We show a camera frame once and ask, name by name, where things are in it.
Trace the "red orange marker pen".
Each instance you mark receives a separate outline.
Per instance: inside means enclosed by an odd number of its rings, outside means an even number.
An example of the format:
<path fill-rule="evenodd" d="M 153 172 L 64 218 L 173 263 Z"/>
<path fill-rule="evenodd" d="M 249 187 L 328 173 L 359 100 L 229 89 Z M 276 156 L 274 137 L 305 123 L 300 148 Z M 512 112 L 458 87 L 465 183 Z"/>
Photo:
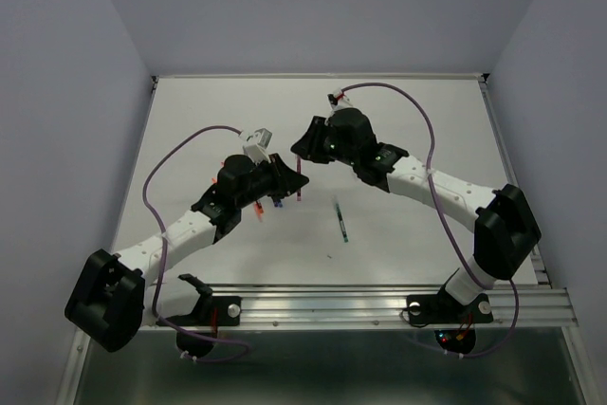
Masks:
<path fill-rule="evenodd" d="M 260 222 L 262 222 L 262 221 L 263 221 L 263 215 L 264 215 L 264 208 L 263 208 L 263 205 L 261 204 L 261 202 L 260 202 L 260 201 L 256 201 L 256 202 L 254 203 L 253 208 L 254 208 L 254 210 L 255 210 L 255 213 L 256 213 L 257 219 L 258 219 Z"/>

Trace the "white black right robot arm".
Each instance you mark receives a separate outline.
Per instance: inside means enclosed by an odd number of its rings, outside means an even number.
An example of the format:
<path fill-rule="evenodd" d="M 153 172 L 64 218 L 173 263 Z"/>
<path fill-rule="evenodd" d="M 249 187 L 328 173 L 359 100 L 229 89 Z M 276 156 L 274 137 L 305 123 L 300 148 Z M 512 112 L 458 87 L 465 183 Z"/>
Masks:
<path fill-rule="evenodd" d="M 437 311 L 448 320 L 466 314 L 496 282 L 512 279 L 542 238 L 520 188 L 492 189 L 436 171 L 408 151 L 377 141 L 371 122 L 356 108 L 314 117 L 291 150 L 313 163 L 348 165 L 365 184 L 411 198 L 436 210 L 441 221 L 451 218 L 473 234 L 472 256 L 436 297 Z"/>

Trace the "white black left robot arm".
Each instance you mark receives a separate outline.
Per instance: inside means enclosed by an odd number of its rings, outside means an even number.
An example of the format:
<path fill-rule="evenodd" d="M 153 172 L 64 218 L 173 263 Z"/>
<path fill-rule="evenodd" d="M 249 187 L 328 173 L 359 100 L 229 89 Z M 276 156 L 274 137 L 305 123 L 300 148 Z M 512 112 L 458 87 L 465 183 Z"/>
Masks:
<path fill-rule="evenodd" d="M 256 162 L 228 156 L 202 196 L 170 226 L 127 249 L 88 256 L 65 306 L 65 317 L 108 352 L 123 348 L 143 325 L 145 293 L 164 272 L 208 248 L 241 222 L 243 208 L 263 197 L 290 197 L 309 179 L 278 154 Z"/>

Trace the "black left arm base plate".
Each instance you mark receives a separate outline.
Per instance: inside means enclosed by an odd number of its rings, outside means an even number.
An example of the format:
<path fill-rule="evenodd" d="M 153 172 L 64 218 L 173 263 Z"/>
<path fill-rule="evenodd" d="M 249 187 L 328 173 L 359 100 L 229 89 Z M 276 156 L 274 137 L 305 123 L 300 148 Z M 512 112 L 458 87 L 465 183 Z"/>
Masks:
<path fill-rule="evenodd" d="M 222 328 L 240 325 L 242 298 L 216 294 L 190 273 L 162 285 L 157 323 L 175 330 L 175 345 L 182 359 L 193 363 L 221 363 L 241 359 L 251 351 L 245 341 L 220 336 Z"/>

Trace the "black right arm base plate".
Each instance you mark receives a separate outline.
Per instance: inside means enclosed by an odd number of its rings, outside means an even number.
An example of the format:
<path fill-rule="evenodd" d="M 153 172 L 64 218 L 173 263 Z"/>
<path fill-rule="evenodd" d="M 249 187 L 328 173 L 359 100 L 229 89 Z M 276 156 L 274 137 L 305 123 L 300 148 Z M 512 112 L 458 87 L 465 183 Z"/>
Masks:
<path fill-rule="evenodd" d="M 435 326 L 434 337 L 448 353 L 470 355 L 476 344 L 476 323 L 493 322 L 488 295 L 481 293 L 470 304 L 460 304 L 444 290 L 406 298 L 400 318 L 413 328 Z"/>

